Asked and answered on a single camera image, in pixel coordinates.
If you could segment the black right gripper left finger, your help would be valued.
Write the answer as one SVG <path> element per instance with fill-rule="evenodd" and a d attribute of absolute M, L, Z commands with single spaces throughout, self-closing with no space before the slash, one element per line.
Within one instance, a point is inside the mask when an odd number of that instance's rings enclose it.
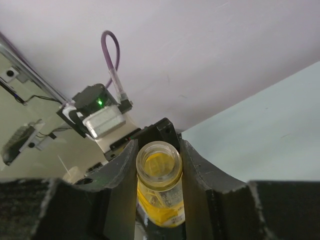
<path fill-rule="evenodd" d="M 0 182 L 3 240 L 132 240 L 135 237 L 138 141 L 70 184 L 60 178 Z"/>

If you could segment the left aluminium frame post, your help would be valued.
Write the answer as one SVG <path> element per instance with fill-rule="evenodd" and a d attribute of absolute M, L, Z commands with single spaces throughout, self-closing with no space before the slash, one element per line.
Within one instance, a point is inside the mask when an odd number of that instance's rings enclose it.
<path fill-rule="evenodd" d="M 22 72 L 32 80 L 38 87 L 51 97 L 64 104 L 69 99 L 64 96 L 59 90 L 53 87 L 48 81 L 46 81 L 40 74 L 38 74 L 24 59 L 22 54 L 15 48 L 15 46 L 0 33 L 0 53 L 3 54 L 14 66 L 22 70 Z"/>

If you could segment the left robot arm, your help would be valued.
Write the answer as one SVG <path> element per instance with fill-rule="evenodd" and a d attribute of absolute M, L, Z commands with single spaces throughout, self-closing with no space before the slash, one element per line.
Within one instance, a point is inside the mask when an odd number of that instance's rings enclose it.
<path fill-rule="evenodd" d="M 166 142 L 180 150 L 181 135 L 166 117 L 145 128 L 138 128 L 127 112 L 132 102 L 123 93 L 119 100 L 101 83 L 87 86 L 77 93 L 57 114 L 81 136 L 92 137 L 104 152 L 108 162 L 113 161 L 131 140 L 142 149 L 149 143 Z M 182 186 L 173 190 L 155 192 L 138 183 L 136 222 L 147 240 L 184 240 L 186 225 Z"/>

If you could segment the black monitor screen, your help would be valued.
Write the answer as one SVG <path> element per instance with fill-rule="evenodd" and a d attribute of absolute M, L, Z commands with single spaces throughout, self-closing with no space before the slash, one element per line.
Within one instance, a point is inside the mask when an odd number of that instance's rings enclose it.
<path fill-rule="evenodd" d="M 17 92 L 10 87 L 2 78 L 0 79 L 0 86 L 6 90 L 18 103 L 22 104 L 22 105 L 26 105 L 27 102 L 24 101 L 18 94 Z"/>

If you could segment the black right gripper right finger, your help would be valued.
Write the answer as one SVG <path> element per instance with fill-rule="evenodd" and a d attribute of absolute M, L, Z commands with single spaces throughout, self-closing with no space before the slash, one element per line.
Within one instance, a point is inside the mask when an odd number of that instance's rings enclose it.
<path fill-rule="evenodd" d="M 240 181 L 180 142 L 189 240 L 317 240 L 317 181 Z"/>

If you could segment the yellow juice bottle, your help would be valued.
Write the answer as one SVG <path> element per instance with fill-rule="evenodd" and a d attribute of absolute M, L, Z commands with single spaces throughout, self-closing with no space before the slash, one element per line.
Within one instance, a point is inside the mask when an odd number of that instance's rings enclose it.
<path fill-rule="evenodd" d="M 136 156 L 137 199 L 155 225 L 174 228 L 185 222 L 183 162 L 178 150 L 164 141 L 152 141 Z"/>

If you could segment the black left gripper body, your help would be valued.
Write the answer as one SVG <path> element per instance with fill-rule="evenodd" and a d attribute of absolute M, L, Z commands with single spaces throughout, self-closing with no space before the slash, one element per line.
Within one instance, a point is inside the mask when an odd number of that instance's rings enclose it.
<path fill-rule="evenodd" d="M 163 118 L 133 135 L 138 148 L 124 148 L 91 177 L 105 183 L 112 174 L 112 191 L 101 207 L 98 231 L 109 240 L 134 239 L 135 224 L 146 227 L 149 240 L 177 240 L 182 235 L 182 159 L 180 139 Z"/>

